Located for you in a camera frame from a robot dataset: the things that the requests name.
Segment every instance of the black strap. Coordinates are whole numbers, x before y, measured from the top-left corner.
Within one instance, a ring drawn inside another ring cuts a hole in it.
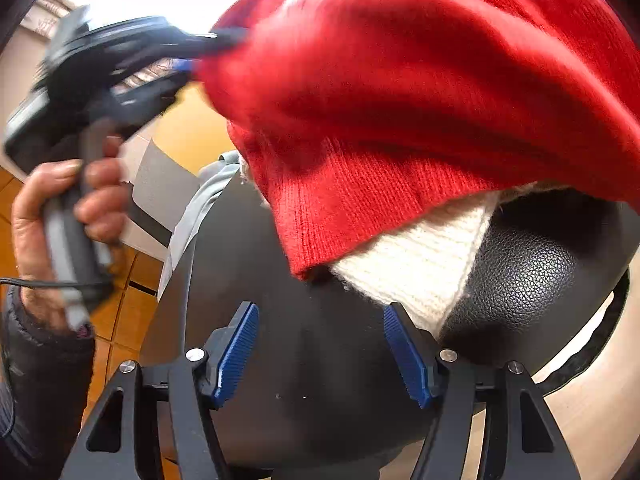
[[[593,331],[593,335],[583,346],[580,351],[569,357],[567,362],[563,364],[555,372],[551,372],[541,383],[538,388],[544,396],[559,390],[573,378],[583,373],[600,355],[602,349],[609,341],[611,334],[618,325],[618,320],[622,315],[625,307],[626,296],[629,292],[629,269],[625,271],[620,278],[618,284],[613,289],[613,300],[607,307],[602,321]]]

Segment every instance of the white knit fabric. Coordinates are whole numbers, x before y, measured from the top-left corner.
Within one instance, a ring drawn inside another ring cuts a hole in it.
[[[437,338],[464,291],[499,197],[489,192],[447,202],[377,236],[330,269],[381,304],[400,301],[416,326]]]

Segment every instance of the black leather seat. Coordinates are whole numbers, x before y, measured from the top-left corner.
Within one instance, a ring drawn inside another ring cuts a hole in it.
[[[475,362],[518,359],[534,373],[596,312],[639,242],[628,206],[572,190],[504,205],[444,342]],[[293,278],[270,211],[236,176],[181,258],[140,361],[202,345],[244,300],[260,306],[258,340],[236,396],[212,414],[231,464],[356,460],[424,437],[433,413],[407,396],[380,307],[327,272]],[[168,431],[166,412],[161,421]]]

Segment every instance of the finger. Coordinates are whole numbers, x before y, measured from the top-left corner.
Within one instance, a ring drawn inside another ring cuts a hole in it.
[[[46,162],[28,176],[12,206],[13,219],[35,220],[44,203],[67,190],[76,181],[82,160]]]
[[[124,212],[129,193],[124,186],[107,186],[92,191],[78,201],[74,208],[76,218],[91,224],[109,212]]]
[[[105,137],[102,148],[104,156],[118,156],[122,143],[123,140],[118,135]]]
[[[89,224],[84,230],[89,238],[109,244],[120,238],[126,222],[125,213],[109,212]]]
[[[117,158],[96,160],[87,165],[84,177],[93,189],[117,186],[122,178],[122,164]]]

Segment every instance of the wrist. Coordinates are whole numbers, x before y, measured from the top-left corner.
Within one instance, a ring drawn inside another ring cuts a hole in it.
[[[54,333],[69,333],[59,290],[20,288],[22,306],[41,327]]]

